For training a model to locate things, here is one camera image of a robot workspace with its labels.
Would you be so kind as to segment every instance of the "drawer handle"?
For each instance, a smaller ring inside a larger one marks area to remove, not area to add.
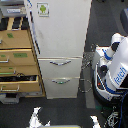
[[[5,60],[5,61],[0,61],[0,63],[8,63],[9,59]]]
[[[66,61],[66,62],[61,62],[61,63],[50,61],[51,64],[55,64],[55,65],[58,65],[58,66],[65,65],[65,64],[68,64],[68,63],[70,63],[70,62],[71,62],[71,60],[68,60],[68,61]]]
[[[1,92],[18,92],[19,88],[20,88],[19,85],[18,85],[18,88],[16,90],[3,90],[3,87],[4,86],[1,87]]]
[[[14,72],[0,72],[0,75],[13,75],[15,73],[16,71],[14,70]]]
[[[70,80],[67,79],[58,79],[58,80],[52,80],[52,82],[55,82],[57,84],[65,84],[67,82],[69,82]]]

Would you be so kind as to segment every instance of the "white robot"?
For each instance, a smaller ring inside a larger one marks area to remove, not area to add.
[[[128,37],[116,33],[110,47],[96,47],[92,61],[94,92],[108,103],[116,103],[128,89]]]

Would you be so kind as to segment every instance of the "label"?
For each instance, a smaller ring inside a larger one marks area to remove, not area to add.
[[[20,9],[7,9],[8,13],[20,13]]]
[[[37,9],[39,16],[49,16],[49,5],[48,3],[37,3]]]
[[[5,55],[1,55],[1,57],[6,57]]]
[[[27,53],[13,53],[15,58],[25,58],[28,57]]]
[[[14,38],[12,33],[7,33],[8,38]]]
[[[21,9],[20,9],[20,14],[26,14],[26,9],[25,9],[25,7],[21,7]]]
[[[118,72],[115,74],[114,81],[120,86],[123,82],[125,76],[127,75],[127,70],[124,67],[119,67]]]

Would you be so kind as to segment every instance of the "drawer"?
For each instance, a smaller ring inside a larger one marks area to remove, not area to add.
[[[35,64],[31,49],[0,50],[0,66]]]
[[[27,30],[0,31],[0,49],[31,48]]]
[[[77,98],[79,79],[43,79],[47,99]]]
[[[36,80],[0,82],[0,92],[36,92],[40,91],[38,76]]]
[[[17,75],[38,75],[36,65],[0,67],[0,76],[17,76]]]
[[[82,59],[38,59],[43,78],[78,77]]]

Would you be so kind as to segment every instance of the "sticker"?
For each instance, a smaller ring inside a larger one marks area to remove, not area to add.
[[[10,67],[9,69],[13,69],[13,68]]]
[[[25,58],[28,57],[27,53],[13,53],[15,58]]]
[[[7,33],[7,35],[8,35],[8,38],[14,38],[12,33]]]
[[[49,16],[49,5],[48,3],[37,3],[39,16]]]
[[[1,55],[1,57],[6,57],[5,55]]]

